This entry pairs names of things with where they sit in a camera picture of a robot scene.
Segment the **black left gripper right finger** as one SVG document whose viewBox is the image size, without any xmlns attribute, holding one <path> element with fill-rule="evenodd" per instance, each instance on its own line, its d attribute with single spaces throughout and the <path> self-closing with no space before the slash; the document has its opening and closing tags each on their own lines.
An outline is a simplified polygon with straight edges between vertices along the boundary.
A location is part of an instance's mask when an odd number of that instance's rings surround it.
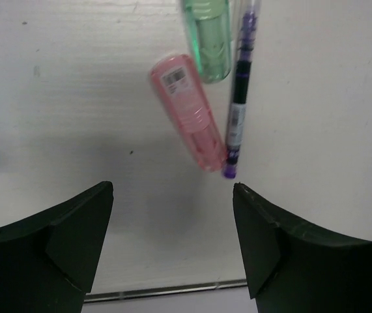
<svg viewBox="0 0 372 313">
<path fill-rule="evenodd" d="M 242 183 L 233 212 L 259 312 L 372 312 L 372 241 L 320 227 Z"/>
</svg>

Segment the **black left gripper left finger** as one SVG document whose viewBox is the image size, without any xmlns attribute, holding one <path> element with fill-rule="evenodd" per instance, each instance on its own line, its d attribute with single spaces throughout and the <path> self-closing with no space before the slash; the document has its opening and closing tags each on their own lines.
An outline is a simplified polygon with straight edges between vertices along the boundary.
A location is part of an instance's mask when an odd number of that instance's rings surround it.
<svg viewBox="0 0 372 313">
<path fill-rule="evenodd" d="M 0 227 L 0 313 L 81 312 L 112 206 L 113 185 L 103 181 Z"/>
</svg>

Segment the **pink translucent eraser case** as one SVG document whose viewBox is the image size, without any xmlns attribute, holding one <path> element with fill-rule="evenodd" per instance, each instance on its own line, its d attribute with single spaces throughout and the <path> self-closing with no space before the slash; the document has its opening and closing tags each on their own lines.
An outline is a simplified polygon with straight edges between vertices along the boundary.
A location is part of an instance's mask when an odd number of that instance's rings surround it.
<svg viewBox="0 0 372 313">
<path fill-rule="evenodd" d="M 151 85 L 194 160 L 205 171 L 218 171 L 226 148 L 214 120 L 193 59 L 170 55 L 149 72 Z"/>
</svg>

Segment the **purple gel pen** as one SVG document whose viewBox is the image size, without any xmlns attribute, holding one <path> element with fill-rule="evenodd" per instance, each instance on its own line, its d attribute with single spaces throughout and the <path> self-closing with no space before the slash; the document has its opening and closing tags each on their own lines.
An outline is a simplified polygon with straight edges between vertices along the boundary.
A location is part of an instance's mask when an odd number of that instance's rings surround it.
<svg viewBox="0 0 372 313">
<path fill-rule="evenodd" d="M 236 37 L 236 64 L 234 67 L 231 103 L 229 105 L 225 137 L 227 158 L 223 168 L 223 176 L 227 179 L 234 179 L 237 172 L 238 158 L 244 133 L 247 95 L 260 9 L 260 1 L 241 2 L 239 28 Z"/>
</svg>

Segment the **green translucent eraser case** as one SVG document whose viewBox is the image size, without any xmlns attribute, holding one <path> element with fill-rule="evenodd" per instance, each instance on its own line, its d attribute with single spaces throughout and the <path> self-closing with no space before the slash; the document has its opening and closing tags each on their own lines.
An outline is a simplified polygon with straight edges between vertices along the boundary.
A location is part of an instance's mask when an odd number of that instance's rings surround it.
<svg viewBox="0 0 372 313">
<path fill-rule="evenodd" d="M 231 71 L 229 2 L 181 1 L 190 51 L 204 83 L 224 80 Z"/>
</svg>

